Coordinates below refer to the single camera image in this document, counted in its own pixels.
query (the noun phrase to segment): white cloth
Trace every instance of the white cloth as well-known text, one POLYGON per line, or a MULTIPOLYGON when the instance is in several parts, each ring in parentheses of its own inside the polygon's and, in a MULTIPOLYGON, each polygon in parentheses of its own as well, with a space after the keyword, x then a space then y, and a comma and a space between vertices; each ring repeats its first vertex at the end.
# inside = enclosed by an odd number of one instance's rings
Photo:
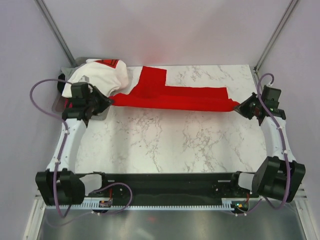
POLYGON ((85 62, 88 64, 88 63, 92 63, 92 62, 98 61, 98 60, 101 60, 101 59, 89 58, 89 59, 85 60, 85 62))
MULTIPOLYGON (((87 81, 96 86, 102 94, 109 97, 113 91, 124 89, 129 84, 126 64, 119 60, 116 67, 95 62, 100 59, 87 60, 87 63, 79 67, 70 77, 68 82, 78 83, 87 81)), ((71 98, 71 85, 64 86, 62 96, 71 98)))
POLYGON ((80 177, 80 180, 84 184, 86 196, 92 191, 100 189, 102 186, 102 176, 100 174, 88 174, 80 177))

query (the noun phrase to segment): lavender wall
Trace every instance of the lavender wall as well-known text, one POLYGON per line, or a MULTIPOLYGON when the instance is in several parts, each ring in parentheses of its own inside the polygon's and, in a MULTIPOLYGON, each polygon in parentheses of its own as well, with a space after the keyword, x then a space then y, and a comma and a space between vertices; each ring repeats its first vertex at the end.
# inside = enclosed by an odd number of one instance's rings
MULTIPOLYGON (((33 0, 0 1, 0 30, 0 239, 18 240, 60 128, 31 105, 29 90, 69 64, 33 0)), ((35 94, 50 109, 57 91, 49 83, 35 94)))
POLYGON ((255 65, 290 0, 44 0, 70 51, 141 65, 255 65))
POLYGON ((300 1, 260 71, 275 76, 280 107, 296 159, 306 165, 304 186, 320 229, 320 1, 300 1))

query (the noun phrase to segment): white marble table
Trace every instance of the white marble table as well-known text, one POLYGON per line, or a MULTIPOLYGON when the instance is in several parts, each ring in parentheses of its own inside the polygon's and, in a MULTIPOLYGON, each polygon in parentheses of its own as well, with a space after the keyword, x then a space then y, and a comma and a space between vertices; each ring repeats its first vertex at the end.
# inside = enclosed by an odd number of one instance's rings
MULTIPOLYGON (((159 66, 166 85, 227 87, 242 102, 255 84, 248 65, 159 66)), ((128 67, 132 84, 142 67, 128 67)), ((258 121, 236 112, 201 112, 111 106, 104 121, 90 121, 76 172, 199 173, 256 171, 266 158, 258 121)))

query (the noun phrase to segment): red fabric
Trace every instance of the red fabric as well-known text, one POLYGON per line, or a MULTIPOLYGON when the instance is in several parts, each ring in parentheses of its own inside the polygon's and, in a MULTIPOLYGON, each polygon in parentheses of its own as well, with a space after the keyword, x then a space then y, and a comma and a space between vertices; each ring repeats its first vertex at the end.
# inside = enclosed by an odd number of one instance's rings
POLYGON ((110 98, 114 106, 231 112, 239 103, 228 98, 226 87, 166 86, 167 70, 144 66, 138 84, 127 95, 110 98))
POLYGON ((118 63, 118 59, 103 59, 103 60, 97 60, 96 63, 104 64, 109 66, 110 68, 115 69, 118 63))

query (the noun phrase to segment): white garment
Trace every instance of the white garment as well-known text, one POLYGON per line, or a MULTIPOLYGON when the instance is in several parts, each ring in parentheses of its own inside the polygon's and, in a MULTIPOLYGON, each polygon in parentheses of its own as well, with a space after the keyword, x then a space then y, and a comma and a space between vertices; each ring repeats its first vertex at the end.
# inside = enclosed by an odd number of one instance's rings
MULTIPOLYGON (((105 64, 87 60, 87 63, 79 67, 70 77, 68 82, 78 83, 86 79, 90 84, 96 86, 102 94, 109 97, 113 91, 124 89, 129 84, 126 64, 119 60, 116 67, 110 67, 105 64)), ((71 98, 71 85, 64 86, 62 96, 71 98)))

